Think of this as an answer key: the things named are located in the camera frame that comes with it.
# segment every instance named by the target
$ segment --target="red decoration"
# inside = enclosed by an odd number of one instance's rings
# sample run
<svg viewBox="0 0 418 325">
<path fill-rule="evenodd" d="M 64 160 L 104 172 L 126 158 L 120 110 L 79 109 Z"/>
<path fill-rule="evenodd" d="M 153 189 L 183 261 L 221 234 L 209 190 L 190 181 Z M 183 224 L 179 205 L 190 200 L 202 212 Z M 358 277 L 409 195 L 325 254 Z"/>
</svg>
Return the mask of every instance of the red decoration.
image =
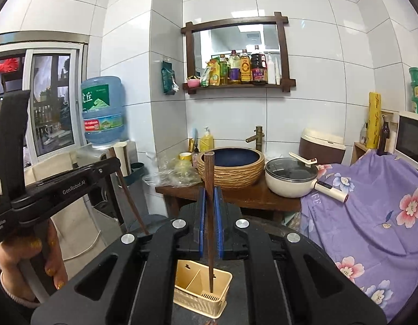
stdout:
<svg viewBox="0 0 418 325">
<path fill-rule="evenodd" d="M 18 58 L 9 58 L 0 63 L 0 73 L 14 72 L 18 69 L 19 59 Z"/>
</svg>

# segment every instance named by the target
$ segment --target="brass faucet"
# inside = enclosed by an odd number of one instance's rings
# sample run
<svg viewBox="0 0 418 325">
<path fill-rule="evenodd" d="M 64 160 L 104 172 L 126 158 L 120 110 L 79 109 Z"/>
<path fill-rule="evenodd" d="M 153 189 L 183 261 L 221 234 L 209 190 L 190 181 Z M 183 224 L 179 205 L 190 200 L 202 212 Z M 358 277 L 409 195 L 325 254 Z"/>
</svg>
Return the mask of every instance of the brass faucet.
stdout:
<svg viewBox="0 0 418 325">
<path fill-rule="evenodd" d="M 245 142 L 250 143 L 253 140 L 255 140 L 256 141 L 256 150 L 261 152 L 262 151 L 263 137 L 264 137 L 263 127 L 262 126 L 256 126 L 256 129 L 254 130 L 254 132 L 256 134 L 254 134 L 252 137 L 246 138 Z"/>
</svg>

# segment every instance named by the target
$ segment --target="pink flower pattern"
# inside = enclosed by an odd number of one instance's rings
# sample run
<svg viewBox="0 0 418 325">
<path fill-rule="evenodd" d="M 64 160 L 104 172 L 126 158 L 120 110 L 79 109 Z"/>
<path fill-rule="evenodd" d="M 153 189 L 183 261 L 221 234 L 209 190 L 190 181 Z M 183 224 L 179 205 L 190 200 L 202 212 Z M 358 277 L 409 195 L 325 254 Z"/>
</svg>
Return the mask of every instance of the pink flower pattern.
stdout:
<svg viewBox="0 0 418 325">
<path fill-rule="evenodd" d="M 355 283 L 357 277 L 364 273 L 364 266 L 362 264 L 355 264 L 355 259 L 352 256 L 347 256 L 343 258 L 342 262 L 336 262 L 335 264 L 338 270 L 353 283 Z"/>
<path fill-rule="evenodd" d="M 400 200 L 401 212 L 397 215 L 397 225 L 401 226 L 405 224 L 406 228 L 411 228 L 415 220 L 418 219 L 418 188 L 412 194 L 406 194 Z"/>
<path fill-rule="evenodd" d="M 317 173 L 317 179 L 321 178 L 326 173 L 326 170 L 332 168 L 332 165 L 316 165 L 319 172 Z"/>
</svg>

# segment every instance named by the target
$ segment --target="beige plastic utensil holder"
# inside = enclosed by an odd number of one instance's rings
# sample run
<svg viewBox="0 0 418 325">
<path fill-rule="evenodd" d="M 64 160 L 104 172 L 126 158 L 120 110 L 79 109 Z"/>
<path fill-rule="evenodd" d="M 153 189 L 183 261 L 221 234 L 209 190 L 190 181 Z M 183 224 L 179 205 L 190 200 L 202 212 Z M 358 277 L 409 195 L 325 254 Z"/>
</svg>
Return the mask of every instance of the beige plastic utensil holder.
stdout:
<svg viewBox="0 0 418 325">
<path fill-rule="evenodd" d="M 175 304 L 201 315 L 218 319 L 233 275 L 213 269 L 213 293 L 209 288 L 209 267 L 190 260 L 178 260 L 174 288 Z"/>
</svg>

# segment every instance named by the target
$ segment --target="blue water jug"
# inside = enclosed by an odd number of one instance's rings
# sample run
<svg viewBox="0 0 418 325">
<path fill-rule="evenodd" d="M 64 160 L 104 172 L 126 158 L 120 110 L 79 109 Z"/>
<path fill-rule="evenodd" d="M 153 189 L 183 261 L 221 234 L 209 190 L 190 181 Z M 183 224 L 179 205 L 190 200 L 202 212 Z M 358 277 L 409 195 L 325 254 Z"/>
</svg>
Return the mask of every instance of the blue water jug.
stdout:
<svg viewBox="0 0 418 325">
<path fill-rule="evenodd" d="M 95 77 L 81 83 L 85 137 L 93 146 L 111 145 L 125 130 L 124 89 L 119 77 Z"/>
</svg>

